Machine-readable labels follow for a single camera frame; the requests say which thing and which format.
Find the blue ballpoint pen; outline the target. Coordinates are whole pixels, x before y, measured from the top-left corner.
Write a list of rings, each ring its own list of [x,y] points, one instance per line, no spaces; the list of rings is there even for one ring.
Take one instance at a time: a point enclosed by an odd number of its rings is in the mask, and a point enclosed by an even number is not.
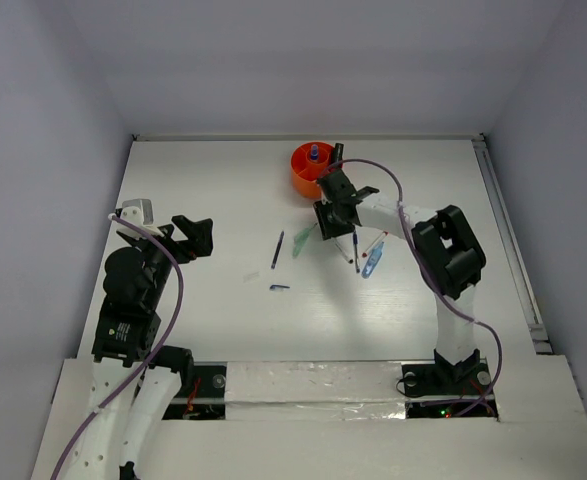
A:
[[[355,271],[357,274],[360,274],[360,264],[359,264],[359,239],[357,235],[357,231],[354,230],[352,232],[352,245],[353,245],[353,259],[354,259],[354,266]]]

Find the black-capped white marker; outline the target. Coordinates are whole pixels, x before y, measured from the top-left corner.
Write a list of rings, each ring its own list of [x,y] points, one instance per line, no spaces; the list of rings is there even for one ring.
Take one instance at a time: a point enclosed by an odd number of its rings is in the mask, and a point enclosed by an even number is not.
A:
[[[335,239],[334,240],[334,245],[337,248],[337,250],[339,251],[339,253],[342,256],[342,258],[348,264],[352,265],[354,263],[354,260],[353,260],[352,256],[347,252],[346,248],[342,245],[342,243],[338,239]]]

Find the red-capped white marker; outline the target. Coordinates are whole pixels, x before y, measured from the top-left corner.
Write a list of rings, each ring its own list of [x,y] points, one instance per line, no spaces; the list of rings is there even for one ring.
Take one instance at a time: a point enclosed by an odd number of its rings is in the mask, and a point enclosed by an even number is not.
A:
[[[374,240],[364,249],[364,251],[362,252],[362,257],[366,258],[370,255],[370,252],[377,247],[388,235],[387,231],[382,231],[380,234],[378,234]]]

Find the blue translucent utility knife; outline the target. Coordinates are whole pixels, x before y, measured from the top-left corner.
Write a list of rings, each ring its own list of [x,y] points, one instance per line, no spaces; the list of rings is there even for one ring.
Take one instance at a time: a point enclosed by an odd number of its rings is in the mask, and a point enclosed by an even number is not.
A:
[[[382,258],[383,249],[384,243],[380,242],[368,253],[366,263],[361,271],[361,276],[364,279],[368,279],[376,269],[380,259]]]

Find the pink highlighter black body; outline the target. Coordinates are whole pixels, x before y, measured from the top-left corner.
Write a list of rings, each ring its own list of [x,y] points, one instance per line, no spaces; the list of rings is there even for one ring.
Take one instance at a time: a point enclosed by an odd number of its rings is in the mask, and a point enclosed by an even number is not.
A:
[[[330,155],[330,164],[336,164],[343,160],[343,152],[344,152],[344,144],[343,143],[335,143]]]

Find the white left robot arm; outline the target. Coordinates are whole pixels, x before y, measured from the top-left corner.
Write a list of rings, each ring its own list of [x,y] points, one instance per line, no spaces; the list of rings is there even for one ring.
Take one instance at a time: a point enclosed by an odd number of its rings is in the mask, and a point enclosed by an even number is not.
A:
[[[184,301],[182,266],[213,252],[212,219],[176,215],[155,227],[133,207],[109,219],[126,244],[104,262],[86,417],[53,479],[138,478],[170,402],[198,385],[192,352],[167,339]]]

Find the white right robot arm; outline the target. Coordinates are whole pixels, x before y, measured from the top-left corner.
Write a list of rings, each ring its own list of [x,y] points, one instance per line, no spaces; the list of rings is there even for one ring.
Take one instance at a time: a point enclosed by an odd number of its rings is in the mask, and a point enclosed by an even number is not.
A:
[[[363,227],[406,242],[436,301],[433,379],[443,391],[459,390],[479,362],[474,299],[486,266],[485,253],[462,210],[454,205],[440,210],[414,207],[371,186],[357,189],[340,168],[320,177],[317,184],[322,197],[314,211],[325,240]]]

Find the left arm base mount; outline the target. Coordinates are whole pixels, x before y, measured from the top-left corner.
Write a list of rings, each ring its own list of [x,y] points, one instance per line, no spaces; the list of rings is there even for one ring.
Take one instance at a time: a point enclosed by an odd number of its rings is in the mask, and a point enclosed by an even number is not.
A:
[[[226,376],[226,363],[196,363],[191,384],[170,402],[163,420],[224,420]]]

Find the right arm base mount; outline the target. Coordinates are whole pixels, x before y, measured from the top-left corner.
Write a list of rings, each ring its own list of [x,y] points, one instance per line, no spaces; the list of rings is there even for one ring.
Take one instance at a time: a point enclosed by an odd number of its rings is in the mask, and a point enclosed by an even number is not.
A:
[[[395,389],[406,400],[408,419],[497,419],[494,394],[487,392],[491,381],[478,349],[456,365],[435,352],[433,361],[403,364]]]

